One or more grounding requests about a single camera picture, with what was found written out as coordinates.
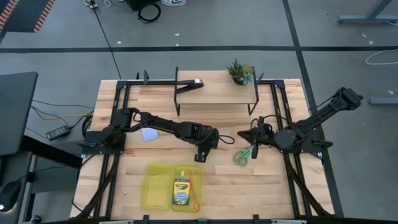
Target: black desk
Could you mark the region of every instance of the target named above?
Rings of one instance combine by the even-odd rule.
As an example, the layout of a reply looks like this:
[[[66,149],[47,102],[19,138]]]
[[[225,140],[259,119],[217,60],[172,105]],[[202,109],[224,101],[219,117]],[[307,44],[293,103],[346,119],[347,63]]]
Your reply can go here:
[[[0,190],[8,182],[21,179],[22,187],[15,206],[0,212],[0,223],[18,223],[33,154],[79,169],[82,158],[61,151],[24,135],[38,74],[36,72],[0,75]],[[22,221],[29,220],[34,195],[28,189]]]

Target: yellow plastic tray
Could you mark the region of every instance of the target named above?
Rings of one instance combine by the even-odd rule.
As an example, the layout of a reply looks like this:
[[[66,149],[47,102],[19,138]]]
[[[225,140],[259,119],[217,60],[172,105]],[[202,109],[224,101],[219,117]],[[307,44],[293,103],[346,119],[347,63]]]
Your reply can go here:
[[[174,205],[172,194],[174,180],[184,170],[185,175],[191,171],[193,186],[197,195],[199,209],[203,185],[203,171],[200,166],[188,164],[151,163],[146,166],[145,178],[141,185],[141,207],[149,209],[168,210],[176,212],[198,212],[195,209],[193,191],[190,191],[189,205]]]

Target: gray floor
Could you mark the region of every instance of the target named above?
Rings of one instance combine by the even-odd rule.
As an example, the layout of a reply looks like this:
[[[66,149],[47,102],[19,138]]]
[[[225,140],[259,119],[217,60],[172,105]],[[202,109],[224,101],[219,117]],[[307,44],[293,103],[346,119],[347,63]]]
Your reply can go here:
[[[116,0],[113,2],[127,7]],[[301,46],[398,45],[398,27],[389,24],[343,26],[336,22],[340,14],[364,14],[374,2],[290,0]],[[292,46],[282,1],[187,0],[184,7],[162,6],[162,17],[153,24],[142,24],[133,14],[117,7],[107,8],[103,1],[98,4],[99,19],[113,47]],[[398,1],[394,1],[383,14],[397,12]],[[38,34],[7,33],[0,44],[0,48],[66,47],[107,47],[94,12],[81,0],[56,0]],[[340,113],[323,125],[327,140],[335,143],[330,155],[345,216],[398,220],[395,212],[398,206],[395,190],[398,185],[398,140],[395,138],[398,108],[367,104],[370,96],[398,94],[398,65],[366,65],[366,57],[373,53],[303,54],[317,103],[341,86],[351,87],[365,97],[360,109]],[[114,56],[123,78],[135,78],[143,69],[151,78],[172,78],[175,66],[184,70],[219,70],[235,58],[254,65],[257,73],[264,72],[264,78],[301,78],[295,52],[117,52]],[[387,60],[397,61],[397,53],[375,58],[375,61]],[[100,80],[118,78],[110,53],[0,54],[0,74],[28,71],[39,73],[36,100],[87,106],[94,106]],[[57,115],[89,111],[34,105]],[[61,125],[58,121],[42,121],[32,112],[27,124],[41,134]],[[26,134],[47,142],[30,131]],[[67,138],[56,142],[81,139],[81,131],[77,128]],[[51,166],[48,161],[39,163]],[[54,184],[57,191],[38,194],[34,212],[42,215],[46,222],[68,216],[76,182],[72,170],[61,169],[43,174],[42,180],[49,175],[57,182],[54,172],[70,185],[57,188]],[[52,206],[54,200],[61,205]]]

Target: wooden tabletop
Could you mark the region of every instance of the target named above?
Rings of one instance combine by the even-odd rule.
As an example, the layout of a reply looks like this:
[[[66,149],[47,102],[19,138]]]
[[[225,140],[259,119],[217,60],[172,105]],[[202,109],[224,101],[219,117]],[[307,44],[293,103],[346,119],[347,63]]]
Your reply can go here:
[[[254,104],[253,84],[237,85],[227,71],[178,71],[178,80],[200,78],[204,87],[177,95],[178,104]]]
[[[109,125],[116,82],[101,82],[92,130],[102,130]],[[309,114],[300,80],[285,80],[285,85],[293,120],[307,118]],[[233,154],[244,149],[247,144],[236,134],[237,131],[247,130],[253,118],[275,114],[269,85],[259,85],[258,90],[260,102],[251,116],[248,115],[246,105],[182,105],[181,115],[177,116],[173,86],[132,86],[129,107],[174,121],[209,124],[217,127],[220,134],[234,137],[236,142],[226,145],[220,141],[218,149],[212,149],[207,162],[201,164],[193,161],[197,153],[196,147],[171,134],[159,131],[158,139],[144,142],[140,131],[128,133],[126,149],[120,158],[111,218],[141,220],[143,215],[149,215],[150,219],[161,220],[252,219],[253,214],[259,214],[260,218],[293,218],[283,155],[277,149],[260,147],[258,158],[250,159],[246,167],[237,166],[232,159]],[[266,122],[277,129],[274,118],[267,118]],[[80,171],[75,194],[75,203],[80,208],[89,202],[98,188],[102,160],[103,156],[97,155]],[[333,213],[321,161],[310,154],[302,154],[301,160],[307,187],[321,205]],[[141,182],[144,179],[145,166],[150,162],[201,166],[204,171],[201,210],[198,213],[177,213],[141,208]],[[299,189],[296,189],[300,212],[303,214],[302,197]],[[107,195],[105,192],[101,215],[104,214]],[[72,208],[71,216],[78,213],[77,209]]]

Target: crayola box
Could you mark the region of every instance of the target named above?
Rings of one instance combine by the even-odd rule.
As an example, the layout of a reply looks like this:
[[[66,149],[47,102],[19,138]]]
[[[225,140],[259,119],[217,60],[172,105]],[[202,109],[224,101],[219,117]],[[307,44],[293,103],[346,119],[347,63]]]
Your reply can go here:
[[[176,178],[173,190],[173,204],[174,205],[189,205],[189,178]]]

